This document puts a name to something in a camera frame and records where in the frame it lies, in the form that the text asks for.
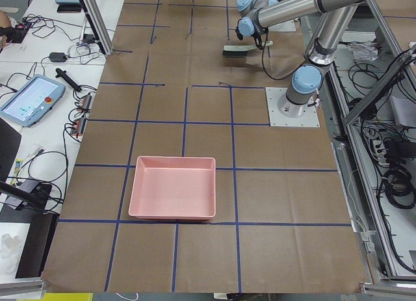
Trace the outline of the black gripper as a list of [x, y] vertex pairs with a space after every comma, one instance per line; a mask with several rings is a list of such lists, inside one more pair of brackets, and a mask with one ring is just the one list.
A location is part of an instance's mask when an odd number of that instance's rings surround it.
[[255, 41], [255, 46], [256, 47], [263, 47], [263, 41], [262, 41], [262, 31], [255, 31], [252, 35], [254, 41]]

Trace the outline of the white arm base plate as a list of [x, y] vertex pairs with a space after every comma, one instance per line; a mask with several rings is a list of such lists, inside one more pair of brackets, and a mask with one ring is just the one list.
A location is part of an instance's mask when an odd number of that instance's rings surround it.
[[287, 99], [286, 91], [287, 88], [265, 88], [270, 127], [319, 128], [313, 98], [305, 105], [295, 105]]

